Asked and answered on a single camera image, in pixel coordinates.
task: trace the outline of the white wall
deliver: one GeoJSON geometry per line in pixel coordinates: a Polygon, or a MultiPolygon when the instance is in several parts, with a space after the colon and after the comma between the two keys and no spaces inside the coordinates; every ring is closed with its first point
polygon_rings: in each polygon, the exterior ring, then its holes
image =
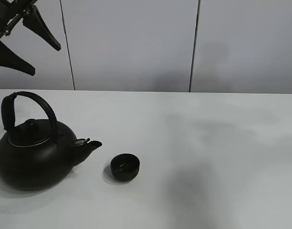
{"type": "Polygon", "coordinates": [[[63,0],[76,89],[188,91],[197,0],[63,0]]]}
{"type": "Polygon", "coordinates": [[[59,0],[36,3],[44,21],[62,46],[57,52],[42,38],[25,28],[22,21],[9,37],[2,38],[12,51],[36,69],[34,76],[0,67],[0,88],[73,89],[59,0]]]}
{"type": "Polygon", "coordinates": [[[292,93],[292,0],[201,0],[192,89],[292,93]]]}

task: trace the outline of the kettle lid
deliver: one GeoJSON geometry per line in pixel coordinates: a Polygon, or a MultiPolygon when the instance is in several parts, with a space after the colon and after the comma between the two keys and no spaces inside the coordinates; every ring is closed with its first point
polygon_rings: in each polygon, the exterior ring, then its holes
{"type": "Polygon", "coordinates": [[[28,119],[10,131],[9,143],[17,147],[37,146],[52,137],[48,119],[28,119]]]}

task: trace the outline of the black cup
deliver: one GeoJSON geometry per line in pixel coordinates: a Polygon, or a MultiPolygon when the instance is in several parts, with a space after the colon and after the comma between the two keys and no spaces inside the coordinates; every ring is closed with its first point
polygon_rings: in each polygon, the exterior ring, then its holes
{"type": "Polygon", "coordinates": [[[140,169],[139,159],[132,154],[120,154],[112,159],[111,172],[119,181],[133,180],[140,169]]]}

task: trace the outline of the kettle handle grip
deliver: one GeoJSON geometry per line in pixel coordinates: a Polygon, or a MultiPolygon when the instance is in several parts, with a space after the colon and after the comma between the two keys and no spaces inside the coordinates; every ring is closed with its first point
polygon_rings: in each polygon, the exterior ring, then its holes
{"type": "Polygon", "coordinates": [[[51,106],[39,95],[32,93],[32,92],[15,92],[11,95],[6,96],[1,105],[1,113],[2,113],[2,121],[4,125],[4,130],[10,131],[12,128],[15,127],[15,121],[16,121],[16,115],[14,112],[14,100],[18,96],[24,96],[32,99],[37,104],[42,107],[42,109],[45,111],[46,115],[49,118],[51,128],[52,128],[52,135],[54,140],[57,140],[59,130],[57,126],[57,118],[52,110],[51,106]]]}

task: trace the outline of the kettle body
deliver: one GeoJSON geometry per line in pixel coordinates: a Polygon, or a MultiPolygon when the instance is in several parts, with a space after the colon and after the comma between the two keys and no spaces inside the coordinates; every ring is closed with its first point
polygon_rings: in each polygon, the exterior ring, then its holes
{"type": "Polygon", "coordinates": [[[57,121],[50,106],[38,95],[20,92],[10,96],[11,99],[6,98],[2,103],[7,132],[0,140],[0,178],[8,185],[24,191],[51,187],[102,145],[97,141],[89,143],[89,139],[77,139],[67,125],[57,121]],[[45,104],[49,119],[30,119],[15,127],[11,116],[13,100],[18,94],[37,98],[39,104],[45,104]]]}

